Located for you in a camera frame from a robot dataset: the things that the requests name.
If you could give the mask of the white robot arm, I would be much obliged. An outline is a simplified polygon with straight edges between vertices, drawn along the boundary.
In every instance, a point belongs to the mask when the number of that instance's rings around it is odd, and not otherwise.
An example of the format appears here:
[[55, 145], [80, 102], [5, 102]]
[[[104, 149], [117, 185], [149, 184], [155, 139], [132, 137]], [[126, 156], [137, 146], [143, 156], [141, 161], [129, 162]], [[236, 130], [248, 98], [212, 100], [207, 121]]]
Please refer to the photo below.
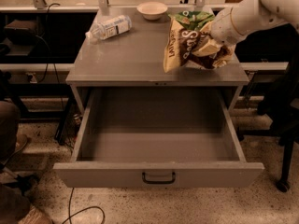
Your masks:
[[192, 54], [216, 54], [222, 47], [232, 48], [248, 35], [290, 24], [299, 31], [299, 0], [242, 0], [221, 10], [204, 28], [207, 35]]

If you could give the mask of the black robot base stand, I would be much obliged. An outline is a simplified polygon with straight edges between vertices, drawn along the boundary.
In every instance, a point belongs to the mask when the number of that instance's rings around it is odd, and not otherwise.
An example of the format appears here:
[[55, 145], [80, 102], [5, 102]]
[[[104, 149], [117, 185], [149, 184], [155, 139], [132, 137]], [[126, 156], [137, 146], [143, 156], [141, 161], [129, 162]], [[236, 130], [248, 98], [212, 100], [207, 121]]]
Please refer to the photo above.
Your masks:
[[257, 114], [267, 115], [272, 120], [270, 128], [268, 130], [236, 130], [239, 141], [243, 141], [245, 135], [279, 138], [278, 144], [284, 147], [284, 151], [281, 177], [276, 187], [281, 192], [287, 192], [290, 189], [288, 178], [293, 145], [299, 137], [298, 88], [299, 36], [295, 35], [292, 57], [289, 59], [286, 71], [271, 84], [268, 92], [258, 104]]

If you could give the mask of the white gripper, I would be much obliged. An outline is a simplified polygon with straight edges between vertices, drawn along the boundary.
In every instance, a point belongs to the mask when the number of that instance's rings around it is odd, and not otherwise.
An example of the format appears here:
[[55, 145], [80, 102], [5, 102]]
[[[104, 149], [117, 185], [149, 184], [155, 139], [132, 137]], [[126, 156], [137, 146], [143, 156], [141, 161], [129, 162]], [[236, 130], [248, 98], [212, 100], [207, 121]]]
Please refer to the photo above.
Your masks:
[[211, 36], [213, 39], [199, 44], [192, 50], [192, 55], [196, 57], [215, 57], [221, 50], [222, 45], [234, 46], [243, 41], [246, 36], [240, 34], [233, 24], [233, 9], [227, 7], [221, 10], [211, 23]]

